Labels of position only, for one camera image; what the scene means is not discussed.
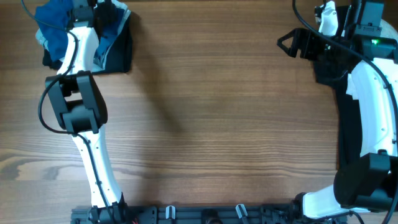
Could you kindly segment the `dark blue t-shirt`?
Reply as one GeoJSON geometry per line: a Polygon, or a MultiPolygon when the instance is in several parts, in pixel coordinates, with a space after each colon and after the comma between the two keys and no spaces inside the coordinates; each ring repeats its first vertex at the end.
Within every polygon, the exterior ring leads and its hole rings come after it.
{"type": "MultiPolygon", "coordinates": [[[[36,39],[44,46],[45,56],[51,62],[60,62],[64,59],[68,37],[66,30],[70,22],[70,11],[73,8],[73,0],[51,0],[43,6],[36,7],[34,17],[37,19],[39,30],[36,39]]],[[[116,9],[127,10],[125,3],[112,1],[116,9]]],[[[99,44],[104,28],[99,26],[99,44]]]]}

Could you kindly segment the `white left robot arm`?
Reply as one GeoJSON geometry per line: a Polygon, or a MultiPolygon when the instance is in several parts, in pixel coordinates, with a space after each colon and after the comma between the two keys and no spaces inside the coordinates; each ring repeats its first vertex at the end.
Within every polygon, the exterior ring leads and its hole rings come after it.
{"type": "Polygon", "coordinates": [[[72,223],[134,221],[113,174],[105,141],[108,111],[92,74],[103,24],[116,18],[112,1],[72,2],[66,54],[57,75],[47,77],[42,94],[50,99],[59,133],[72,136],[90,185],[91,208],[73,211],[72,223]]]}

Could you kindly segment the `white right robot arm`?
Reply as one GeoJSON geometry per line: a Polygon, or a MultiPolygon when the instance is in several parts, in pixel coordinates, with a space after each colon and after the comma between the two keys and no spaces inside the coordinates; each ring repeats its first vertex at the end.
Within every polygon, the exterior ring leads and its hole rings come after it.
{"type": "Polygon", "coordinates": [[[291,222],[397,211],[397,41],[334,35],[330,42],[303,28],[278,39],[290,57],[314,64],[317,81],[335,91],[339,168],[332,185],[296,196],[291,222]]]}

